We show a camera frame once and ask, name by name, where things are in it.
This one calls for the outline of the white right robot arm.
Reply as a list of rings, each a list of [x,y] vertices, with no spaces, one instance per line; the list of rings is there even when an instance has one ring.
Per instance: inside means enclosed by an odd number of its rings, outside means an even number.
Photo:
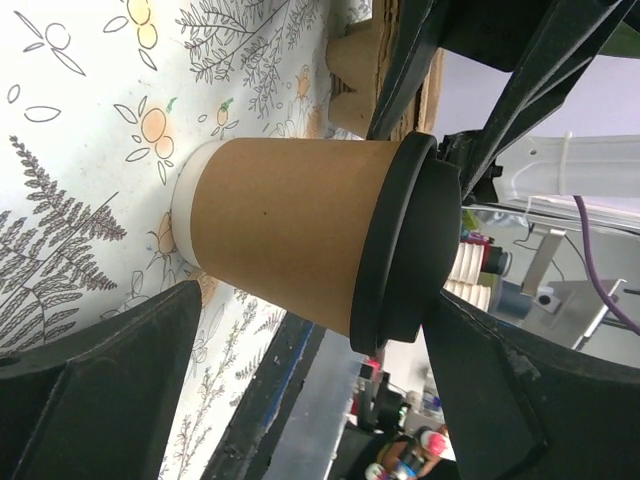
[[[633,1],[404,1],[367,138],[389,138],[445,49],[509,74],[483,128],[446,139],[444,158],[460,168],[464,196],[489,200],[487,183],[501,173],[502,200],[635,197],[636,136],[544,138],[532,130],[564,104],[615,30],[638,18]]]

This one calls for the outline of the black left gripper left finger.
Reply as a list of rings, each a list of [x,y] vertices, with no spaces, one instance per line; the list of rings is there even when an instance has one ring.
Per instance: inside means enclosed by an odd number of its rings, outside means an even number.
[[[183,281],[1,360],[4,479],[155,479],[201,312]]]

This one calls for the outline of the brown paper coffee cup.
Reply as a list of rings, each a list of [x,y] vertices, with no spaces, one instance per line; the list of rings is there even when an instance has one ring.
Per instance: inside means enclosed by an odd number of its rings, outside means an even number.
[[[348,335],[363,245],[397,148],[298,138],[207,142],[176,182],[175,245],[204,273]]]

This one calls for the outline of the black coffee cup lid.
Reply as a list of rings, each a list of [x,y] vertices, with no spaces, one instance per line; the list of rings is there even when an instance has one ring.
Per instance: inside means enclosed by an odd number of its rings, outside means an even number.
[[[439,311],[459,245],[459,169],[437,157],[437,141],[412,132],[394,154],[364,241],[349,339],[361,354],[389,340],[411,342]]]

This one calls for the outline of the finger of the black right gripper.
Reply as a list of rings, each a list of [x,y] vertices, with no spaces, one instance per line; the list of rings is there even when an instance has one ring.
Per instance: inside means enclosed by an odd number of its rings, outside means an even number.
[[[562,106],[633,6],[632,0],[551,3],[474,138],[461,175],[463,197],[471,194],[497,155]]]
[[[468,34],[478,1],[402,1],[398,33],[375,109],[368,140],[387,140],[415,97],[437,50],[451,50]]]

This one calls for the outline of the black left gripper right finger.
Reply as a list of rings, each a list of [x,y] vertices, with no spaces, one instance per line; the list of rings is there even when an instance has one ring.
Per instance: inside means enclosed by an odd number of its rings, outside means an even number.
[[[636,479],[639,371],[443,292],[424,335],[463,479]]]

